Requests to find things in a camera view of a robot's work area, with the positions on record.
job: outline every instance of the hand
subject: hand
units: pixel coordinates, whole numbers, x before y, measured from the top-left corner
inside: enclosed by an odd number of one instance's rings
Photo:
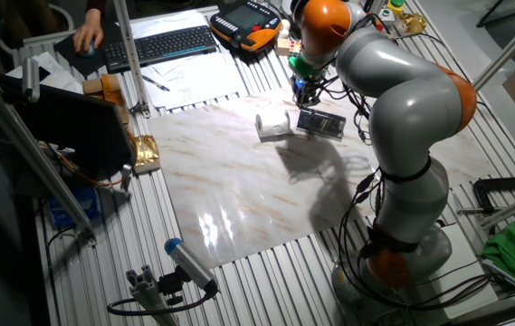
[[[100,26],[100,10],[91,9],[86,12],[84,25],[76,30],[76,34],[72,38],[74,50],[76,50],[76,53],[79,53],[83,46],[84,51],[88,51],[91,48],[92,39],[94,39],[94,49],[98,49],[103,38],[104,32],[102,32],[102,27]]]

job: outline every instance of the black screen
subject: black screen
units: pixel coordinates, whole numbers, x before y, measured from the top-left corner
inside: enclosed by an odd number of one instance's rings
[[[0,75],[5,87],[21,91],[22,81]],[[15,108],[36,139],[76,150],[83,168],[134,164],[136,156],[115,104],[40,85],[40,100]]]
[[[237,25],[241,29],[249,29],[256,24],[265,20],[267,16],[250,9],[246,5],[233,10],[231,13],[226,14],[224,19]]]

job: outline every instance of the person's arm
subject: person's arm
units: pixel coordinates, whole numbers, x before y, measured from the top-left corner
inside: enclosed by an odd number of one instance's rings
[[[72,39],[76,53],[79,53],[82,47],[84,51],[88,51],[92,39],[94,39],[95,49],[97,49],[102,42],[104,32],[102,32],[102,27],[100,26],[100,19],[102,13],[104,13],[105,5],[106,0],[88,0],[84,24],[76,30],[76,34]]]

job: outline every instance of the aluminum profile table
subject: aluminum profile table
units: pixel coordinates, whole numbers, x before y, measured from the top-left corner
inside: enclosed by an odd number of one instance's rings
[[[419,12],[428,19],[416,1],[408,0],[405,5],[406,10]],[[208,7],[198,11],[208,19],[217,12],[217,8]],[[429,20],[429,23],[424,32],[442,39],[432,21]],[[50,52],[64,69],[69,69],[78,82],[82,82],[84,78],[81,74],[53,49],[54,44],[68,34],[26,40],[24,48],[14,56],[15,65],[28,56]],[[399,42],[408,51],[472,80],[472,76],[465,74],[442,44],[425,37],[406,38]],[[286,57],[277,57],[274,52],[268,52],[247,53],[238,58],[221,46],[220,51],[242,76],[242,91],[182,108],[152,110],[152,117],[178,114],[181,110],[195,110],[205,105],[290,86],[291,70]],[[106,73],[105,67],[89,76],[89,79],[103,73]],[[130,73],[122,73],[120,77],[123,93],[134,104],[136,96]],[[138,134],[149,133],[147,120],[139,115],[133,118]],[[496,173],[483,178],[515,177],[515,143],[492,110],[479,106],[468,129],[496,170]],[[108,177],[109,180],[116,180],[119,174]],[[474,181],[453,188],[461,206],[476,206],[472,193]],[[49,251],[46,251],[47,240],[56,234],[57,229],[49,222],[50,217],[45,209],[35,218],[52,325],[155,324],[150,317],[125,318],[106,311],[108,303],[130,297],[126,271],[138,270],[140,266],[149,264],[155,275],[159,276],[171,273],[175,268],[163,246],[167,239],[180,237],[180,232],[162,170],[134,176],[129,192],[131,196],[126,199],[119,186],[99,189],[103,215],[93,222],[98,241],[94,248],[76,241],[74,236],[66,235],[53,241]],[[515,202],[515,191],[494,193],[490,197],[495,206],[507,206]],[[458,223],[469,239],[472,250],[479,254],[488,236],[480,227],[477,217],[458,216],[455,214],[457,208],[450,196],[442,219],[446,224]],[[512,216],[498,223],[497,228],[500,230],[514,220],[515,216]],[[350,241],[357,249],[366,240],[364,223],[359,220],[348,226]],[[356,324],[355,318],[343,309],[331,288],[330,273],[337,260],[337,231],[337,228],[330,228],[214,268],[212,272],[218,279],[221,293],[216,300],[178,313],[176,316],[180,324]],[[186,284],[183,294],[185,303],[196,302],[202,295],[193,284]],[[128,308],[137,309],[135,304]],[[380,323],[391,324],[392,318],[395,317],[389,316]]]

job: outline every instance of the blue cap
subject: blue cap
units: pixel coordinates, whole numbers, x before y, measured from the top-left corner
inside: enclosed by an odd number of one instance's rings
[[[168,239],[165,242],[165,251],[168,255],[170,255],[173,252],[173,250],[175,250],[175,248],[182,243],[183,242],[179,238]]]

